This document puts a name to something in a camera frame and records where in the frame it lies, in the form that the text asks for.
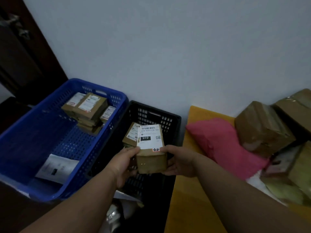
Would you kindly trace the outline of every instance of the brown wooden door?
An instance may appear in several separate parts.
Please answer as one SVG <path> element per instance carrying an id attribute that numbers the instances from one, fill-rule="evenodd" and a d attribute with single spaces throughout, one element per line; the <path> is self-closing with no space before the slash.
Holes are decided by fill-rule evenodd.
<path id="1" fill-rule="evenodd" d="M 22 0 L 0 0 L 0 82 L 36 105 L 68 78 Z"/>

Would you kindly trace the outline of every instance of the yellow tabletop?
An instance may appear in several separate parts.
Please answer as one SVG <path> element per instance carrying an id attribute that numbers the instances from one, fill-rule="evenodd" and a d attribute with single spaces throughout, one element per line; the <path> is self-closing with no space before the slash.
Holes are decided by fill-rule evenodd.
<path id="1" fill-rule="evenodd" d="M 196 106 L 190 107 L 187 123 L 212 118 L 222 118 L 234 124 L 233 117 Z M 203 154 L 188 131 L 185 132 L 183 146 Z M 295 204 L 290 204 L 289 208 L 311 222 L 311 208 Z M 165 233 L 199 231 L 226 232 L 199 180 L 176 176 Z"/>

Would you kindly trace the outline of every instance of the person's right arm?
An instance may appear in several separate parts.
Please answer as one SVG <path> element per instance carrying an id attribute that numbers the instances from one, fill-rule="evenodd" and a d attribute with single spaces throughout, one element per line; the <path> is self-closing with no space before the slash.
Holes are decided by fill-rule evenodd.
<path id="1" fill-rule="evenodd" d="M 304 219 L 211 159 L 172 145 L 161 151 L 174 155 L 164 174 L 197 176 L 228 232 L 311 232 L 311 225 Z"/>

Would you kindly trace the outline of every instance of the person's left arm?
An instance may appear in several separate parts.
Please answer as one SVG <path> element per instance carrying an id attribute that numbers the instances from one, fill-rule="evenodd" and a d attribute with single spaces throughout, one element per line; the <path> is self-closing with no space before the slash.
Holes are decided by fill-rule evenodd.
<path id="1" fill-rule="evenodd" d="M 136 171 L 127 170 L 139 147 L 123 149 L 80 190 L 22 230 L 22 233 L 98 232 L 117 188 Z"/>

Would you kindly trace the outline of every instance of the basket handle hole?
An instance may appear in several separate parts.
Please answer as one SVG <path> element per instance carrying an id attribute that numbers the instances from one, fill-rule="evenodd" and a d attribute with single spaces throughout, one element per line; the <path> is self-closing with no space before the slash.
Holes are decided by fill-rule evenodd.
<path id="1" fill-rule="evenodd" d="M 107 93 L 106 93 L 106 92 L 103 92 L 103 91 L 96 90 L 96 93 L 99 93 L 99 94 L 102 94 L 102 95 L 104 95 L 104 96 L 107 96 Z"/>
<path id="2" fill-rule="evenodd" d="M 149 111 L 149 113 L 161 117 L 161 115 L 159 115 L 159 114 L 156 114 L 156 113 L 153 113 L 153 112 L 150 112 L 150 111 Z"/>

